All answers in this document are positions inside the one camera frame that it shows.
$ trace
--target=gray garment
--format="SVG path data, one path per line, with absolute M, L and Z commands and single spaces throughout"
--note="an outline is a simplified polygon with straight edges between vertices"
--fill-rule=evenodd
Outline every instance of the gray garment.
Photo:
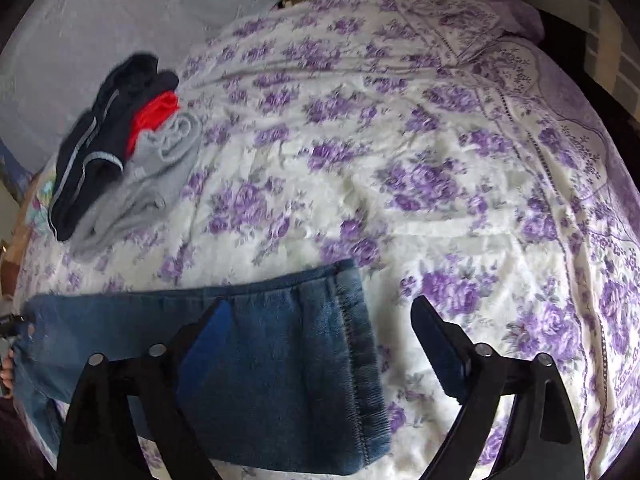
M 178 110 L 156 132 L 140 133 L 123 177 L 91 206 L 69 245 L 89 260 L 139 228 L 164 218 L 178 202 L 198 156 L 202 124 Z

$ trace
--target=red garment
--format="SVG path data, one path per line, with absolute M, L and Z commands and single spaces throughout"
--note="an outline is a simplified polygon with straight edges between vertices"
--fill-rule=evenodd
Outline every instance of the red garment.
M 157 130 L 178 108 L 178 96 L 174 92 L 160 94 L 141 108 L 131 121 L 126 157 L 133 155 L 142 130 Z

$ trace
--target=navy blue garment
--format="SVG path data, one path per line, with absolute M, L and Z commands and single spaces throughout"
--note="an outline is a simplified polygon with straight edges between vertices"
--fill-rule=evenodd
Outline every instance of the navy blue garment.
M 57 240 L 71 238 L 78 222 L 108 184 L 122 175 L 134 115 L 161 93 L 173 91 L 178 76 L 158 72 L 158 58 L 134 54 L 104 80 L 60 145 L 49 225 Z
M 375 346 L 351 260 L 249 285 L 33 298 L 22 312 L 31 328 L 14 345 L 14 393 L 52 451 L 62 429 L 52 399 L 70 402 L 91 354 L 140 356 L 215 298 L 230 305 L 220 316 L 223 341 L 205 367 L 203 347 L 192 347 L 198 358 L 184 372 L 185 394 L 180 376 L 177 397 L 209 457 L 347 475 L 388 452 Z M 138 434 L 151 437 L 142 407 L 132 404 L 132 415 Z

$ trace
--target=reflective stripe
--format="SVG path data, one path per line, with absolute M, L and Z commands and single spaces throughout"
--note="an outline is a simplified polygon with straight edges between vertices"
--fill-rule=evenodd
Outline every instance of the reflective stripe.
M 78 195 L 80 194 L 80 189 L 82 187 L 82 184 L 84 184 L 84 179 L 86 177 L 86 165 L 92 160 L 95 160 L 97 158 L 100 158 L 100 160 L 106 160 L 107 162 L 110 162 L 116 165 L 117 167 L 120 168 L 120 173 L 124 171 L 124 166 L 122 165 L 122 162 L 117 156 L 111 155 L 111 153 L 107 153 L 107 152 L 89 153 L 89 155 L 87 155 L 85 159 L 82 161 L 82 176 L 78 181 L 78 187 L 76 187 L 76 190 L 74 191 L 74 195 L 73 195 L 73 198 L 71 199 L 71 203 L 76 201 L 76 198 L 78 198 Z
M 119 95 L 120 95 L 120 90 L 116 88 L 116 91 L 113 94 L 111 94 L 111 97 L 109 97 L 109 101 L 107 101 L 107 105 L 104 107 L 104 112 L 102 113 L 102 120 L 105 120 L 107 118 L 107 114 L 109 113 L 109 108 L 111 108 L 113 101 Z
M 82 145 L 87 140 L 88 136 L 94 132 L 97 125 L 98 125 L 98 121 L 95 119 L 95 116 L 94 116 L 94 120 L 91 122 L 91 125 L 87 128 L 85 133 L 82 134 L 82 137 L 80 137 L 80 140 L 78 140 L 78 142 L 76 143 L 76 146 L 74 147 L 74 150 L 71 153 L 71 156 L 69 157 L 69 161 L 66 164 L 65 173 L 62 175 L 62 179 L 60 180 L 60 186 L 58 187 L 58 190 L 56 191 L 56 193 L 53 195 L 53 198 L 51 199 L 51 204 L 49 205 L 49 213 L 47 214 L 47 221 L 49 221 L 49 227 L 51 227 L 51 230 L 53 231 L 53 234 L 55 235 L 56 238 L 58 238 L 58 232 L 56 231 L 56 228 L 54 227 L 53 222 L 51 221 L 51 211 L 53 210 L 53 206 L 56 205 L 56 202 L 60 198 L 60 194 L 62 193 L 62 190 L 65 187 L 66 180 L 69 178 L 69 173 L 71 172 L 71 168 L 74 162 L 76 161 L 76 156 L 78 156 L 78 152 L 80 151 L 80 148 L 82 148 Z

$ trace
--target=clothing pile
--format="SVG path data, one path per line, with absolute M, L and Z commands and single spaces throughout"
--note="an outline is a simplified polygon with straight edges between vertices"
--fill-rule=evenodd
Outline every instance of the clothing pile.
M 200 145 L 199 118 L 178 105 L 178 76 L 134 54 L 114 68 L 41 175 L 27 217 L 89 259 L 175 205 Z

